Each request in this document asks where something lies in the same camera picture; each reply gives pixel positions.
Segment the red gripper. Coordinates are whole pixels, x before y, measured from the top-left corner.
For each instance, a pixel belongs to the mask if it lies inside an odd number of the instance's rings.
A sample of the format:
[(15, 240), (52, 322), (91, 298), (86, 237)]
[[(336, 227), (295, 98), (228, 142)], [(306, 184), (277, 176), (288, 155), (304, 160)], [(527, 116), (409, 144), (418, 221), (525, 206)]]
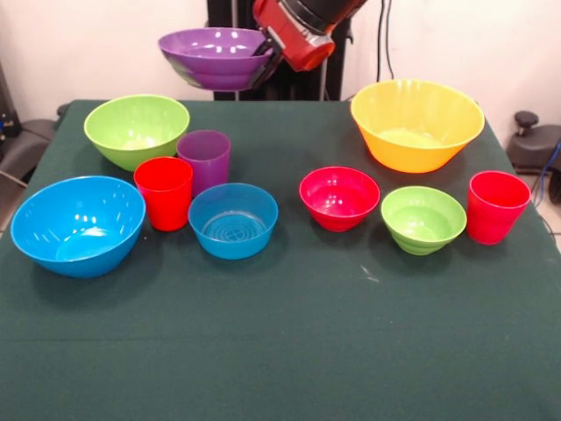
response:
[(280, 58), (296, 72), (320, 65), (335, 49), (331, 33), (335, 24), (323, 17), (314, 1), (257, 1), (253, 17), (263, 33), (252, 57), (270, 55), (252, 76), (251, 89), (258, 89), (279, 66)]

